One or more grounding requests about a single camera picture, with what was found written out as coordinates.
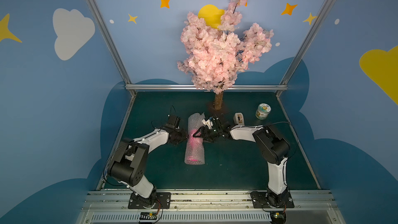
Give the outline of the clear bubble wrap sheet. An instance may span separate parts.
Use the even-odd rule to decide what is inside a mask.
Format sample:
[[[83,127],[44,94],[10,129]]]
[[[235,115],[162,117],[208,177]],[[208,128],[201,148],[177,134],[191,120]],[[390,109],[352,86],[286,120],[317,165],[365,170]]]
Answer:
[[[204,114],[195,113],[188,118],[188,141],[184,162],[188,165],[205,164],[203,139],[194,138],[193,134],[203,126]]]

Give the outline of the pink plastic wine glass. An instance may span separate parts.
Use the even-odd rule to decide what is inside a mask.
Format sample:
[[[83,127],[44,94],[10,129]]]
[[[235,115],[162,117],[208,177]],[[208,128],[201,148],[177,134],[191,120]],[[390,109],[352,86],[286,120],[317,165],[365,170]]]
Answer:
[[[205,152],[202,138],[194,138],[193,134],[197,130],[189,131],[189,138],[186,146],[186,153],[184,162],[188,165],[203,165],[205,164]]]

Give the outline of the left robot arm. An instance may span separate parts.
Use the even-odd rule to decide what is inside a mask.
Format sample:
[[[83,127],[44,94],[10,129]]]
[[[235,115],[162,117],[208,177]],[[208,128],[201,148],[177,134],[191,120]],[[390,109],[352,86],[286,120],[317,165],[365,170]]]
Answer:
[[[187,132],[179,126],[180,117],[169,115],[162,127],[135,139],[125,139],[111,155],[104,170],[104,177],[112,177],[127,186],[143,200],[156,195],[155,186],[145,177],[148,155],[165,144],[179,144],[188,138]]]

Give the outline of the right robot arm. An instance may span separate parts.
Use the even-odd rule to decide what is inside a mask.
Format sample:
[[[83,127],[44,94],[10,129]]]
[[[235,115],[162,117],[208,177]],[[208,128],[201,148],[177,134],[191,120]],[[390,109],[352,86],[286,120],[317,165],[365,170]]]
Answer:
[[[219,137],[232,140],[254,142],[268,165],[268,191],[276,196],[288,190],[286,165],[290,144],[270,125],[244,125],[242,117],[236,117],[234,124],[222,122],[220,118],[210,117],[202,120],[202,126],[193,129],[192,138],[212,142]]]

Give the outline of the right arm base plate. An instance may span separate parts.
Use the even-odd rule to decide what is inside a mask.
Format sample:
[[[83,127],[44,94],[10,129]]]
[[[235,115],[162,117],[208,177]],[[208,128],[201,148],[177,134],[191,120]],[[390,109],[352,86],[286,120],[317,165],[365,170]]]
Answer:
[[[293,199],[286,189],[281,194],[272,191],[252,191],[250,193],[254,208],[294,208]]]

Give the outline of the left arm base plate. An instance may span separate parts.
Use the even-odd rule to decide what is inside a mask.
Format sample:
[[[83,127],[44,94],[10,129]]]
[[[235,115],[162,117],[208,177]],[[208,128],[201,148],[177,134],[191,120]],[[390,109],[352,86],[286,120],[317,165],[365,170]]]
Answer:
[[[129,199],[128,209],[169,209],[171,203],[170,192],[155,192],[149,198],[143,198],[136,193],[132,193]]]

